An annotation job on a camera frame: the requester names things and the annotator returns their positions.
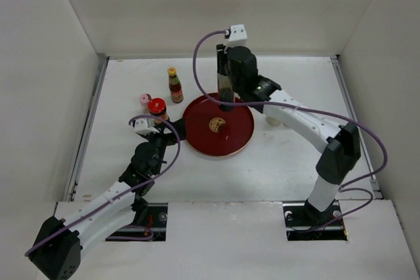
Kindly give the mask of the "tall dark soy bottle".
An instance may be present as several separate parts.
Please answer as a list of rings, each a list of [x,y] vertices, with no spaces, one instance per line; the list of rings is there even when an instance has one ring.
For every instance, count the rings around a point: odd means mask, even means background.
[[[229,79],[229,76],[217,75],[217,88],[219,94],[219,100],[221,102],[233,103],[234,102],[234,91]]]

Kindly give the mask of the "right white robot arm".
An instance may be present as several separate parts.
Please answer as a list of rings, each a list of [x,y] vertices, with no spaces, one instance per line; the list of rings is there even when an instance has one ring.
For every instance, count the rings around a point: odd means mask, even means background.
[[[308,140],[321,154],[314,188],[304,202],[304,217],[314,225],[328,217],[346,175],[359,160],[360,136],[353,122],[334,123],[310,112],[279,84],[259,75],[256,56],[244,46],[216,46],[219,108],[248,106],[279,120]]]

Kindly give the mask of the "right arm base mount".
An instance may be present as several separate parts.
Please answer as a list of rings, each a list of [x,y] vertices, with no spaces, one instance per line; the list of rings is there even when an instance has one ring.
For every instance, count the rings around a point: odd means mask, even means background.
[[[285,233],[288,241],[346,241],[344,222],[338,201],[321,215],[312,214],[304,202],[283,203]]]

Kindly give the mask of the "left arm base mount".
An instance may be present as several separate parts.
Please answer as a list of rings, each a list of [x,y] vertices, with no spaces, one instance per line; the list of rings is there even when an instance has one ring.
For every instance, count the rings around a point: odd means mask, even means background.
[[[119,228],[106,241],[165,241],[168,222],[168,203],[149,203],[139,199],[133,206],[133,221]]]

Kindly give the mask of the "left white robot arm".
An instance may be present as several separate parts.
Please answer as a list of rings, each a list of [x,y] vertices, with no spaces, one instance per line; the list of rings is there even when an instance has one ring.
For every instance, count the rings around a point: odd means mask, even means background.
[[[144,196],[172,166],[164,160],[167,147],[181,146],[186,121],[161,120],[143,135],[122,175],[96,199],[73,214],[46,219],[25,256],[48,279],[69,279],[84,256],[118,229],[141,226],[147,219]]]

